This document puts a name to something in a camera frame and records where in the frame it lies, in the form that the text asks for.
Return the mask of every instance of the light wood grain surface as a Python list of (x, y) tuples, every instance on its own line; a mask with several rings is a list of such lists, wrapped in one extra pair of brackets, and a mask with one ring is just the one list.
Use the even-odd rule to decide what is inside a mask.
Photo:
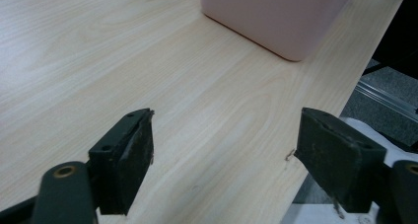
[(0, 209), (151, 108), (154, 165), (101, 223), (279, 223), (307, 173), (285, 161), (301, 108), (340, 114), (400, 2), (351, 0), (295, 63), (199, 0), (0, 0)]

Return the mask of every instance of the pink plastic container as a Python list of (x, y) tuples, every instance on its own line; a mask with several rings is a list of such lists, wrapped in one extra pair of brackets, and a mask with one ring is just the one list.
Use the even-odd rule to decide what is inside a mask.
[(208, 17), (284, 58), (299, 61), (319, 44), (349, 0), (201, 0)]

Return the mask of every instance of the screw hole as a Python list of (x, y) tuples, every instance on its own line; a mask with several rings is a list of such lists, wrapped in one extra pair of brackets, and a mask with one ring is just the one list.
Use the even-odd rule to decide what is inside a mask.
[(111, 149), (111, 147), (112, 147), (111, 145), (105, 145), (102, 147), (102, 151), (107, 152)]
[(409, 166), (407, 166), (407, 168), (411, 173), (413, 173), (415, 175), (418, 175), (418, 166), (417, 165), (409, 165)]
[(61, 179), (66, 178), (74, 174), (76, 167), (74, 166), (65, 166), (56, 170), (53, 175), (55, 178)]

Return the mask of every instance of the wooden table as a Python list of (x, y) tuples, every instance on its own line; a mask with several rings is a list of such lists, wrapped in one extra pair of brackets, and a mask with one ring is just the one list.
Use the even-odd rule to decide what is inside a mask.
[(1, 0), (0, 209), (151, 108), (155, 162), (129, 215), (101, 223), (279, 223), (305, 175), (285, 157), (302, 107), (339, 115), (402, 0), (351, 0), (289, 62), (199, 0)]

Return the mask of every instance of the pink box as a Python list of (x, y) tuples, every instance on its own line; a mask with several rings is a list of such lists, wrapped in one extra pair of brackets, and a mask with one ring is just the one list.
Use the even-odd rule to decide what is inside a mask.
[(208, 17), (299, 61), (323, 39), (348, 0), (201, 0)]

